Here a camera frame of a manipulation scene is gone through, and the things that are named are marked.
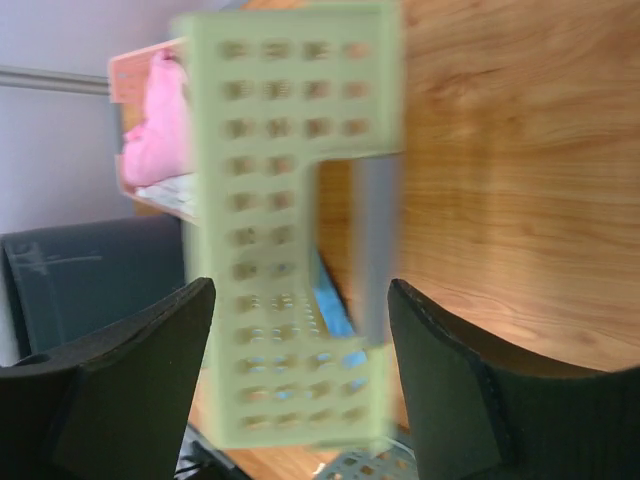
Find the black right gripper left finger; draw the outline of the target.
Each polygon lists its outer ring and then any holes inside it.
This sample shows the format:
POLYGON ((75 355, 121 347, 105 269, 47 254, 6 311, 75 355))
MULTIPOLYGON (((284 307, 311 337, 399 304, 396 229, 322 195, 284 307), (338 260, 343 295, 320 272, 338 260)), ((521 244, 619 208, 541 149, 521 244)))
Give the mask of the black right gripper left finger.
POLYGON ((2 368, 2 478, 173 478, 215 296, 212 280, 199 278, 2 368))

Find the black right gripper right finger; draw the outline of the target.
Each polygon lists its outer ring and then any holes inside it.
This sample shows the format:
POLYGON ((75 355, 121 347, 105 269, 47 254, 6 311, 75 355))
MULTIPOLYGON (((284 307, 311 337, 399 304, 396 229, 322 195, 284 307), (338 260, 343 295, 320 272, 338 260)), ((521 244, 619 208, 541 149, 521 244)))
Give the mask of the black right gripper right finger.
POLYGON ((534 353, 400 279, 388 306, 420 478, 638 477, 637 368, 534 353))

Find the light blue perforated basket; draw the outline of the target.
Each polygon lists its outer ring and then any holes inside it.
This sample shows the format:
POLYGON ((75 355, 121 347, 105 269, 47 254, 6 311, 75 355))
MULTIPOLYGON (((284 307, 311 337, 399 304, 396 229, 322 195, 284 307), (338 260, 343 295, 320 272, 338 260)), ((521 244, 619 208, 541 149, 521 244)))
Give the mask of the light blue perforated basket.
POLYGON ((392 441, 390 447, 372 455, 359 448, 340 453, 321 466, 315 480, 418 480, 414 452, 408 446, 392 441))

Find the dark navy round bin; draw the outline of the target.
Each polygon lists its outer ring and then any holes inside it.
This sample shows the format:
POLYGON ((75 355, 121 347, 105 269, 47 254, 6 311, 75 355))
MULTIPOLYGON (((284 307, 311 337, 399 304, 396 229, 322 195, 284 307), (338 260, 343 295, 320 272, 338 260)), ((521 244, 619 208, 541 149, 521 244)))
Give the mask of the dark navy round bin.
POLYGON ((1 363, 129 317, 185 283, 180 220, 169 215, 1 237, 1 363))

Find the pale green perforated tray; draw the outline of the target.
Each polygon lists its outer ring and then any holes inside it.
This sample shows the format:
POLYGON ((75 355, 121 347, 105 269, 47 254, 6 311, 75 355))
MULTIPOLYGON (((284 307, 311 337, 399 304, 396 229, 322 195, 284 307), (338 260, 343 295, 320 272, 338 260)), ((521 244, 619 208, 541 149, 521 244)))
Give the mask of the pale green perforated tray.
POLYGON ((216 299, 199 377, 202 433, 223 449, 385 450, 384 300, 331 335, 314 193, 327 160, 402 148, 402 15, 394 1, 193 12, 175 20, 188 73, 195 220, 187 273, 216 299))

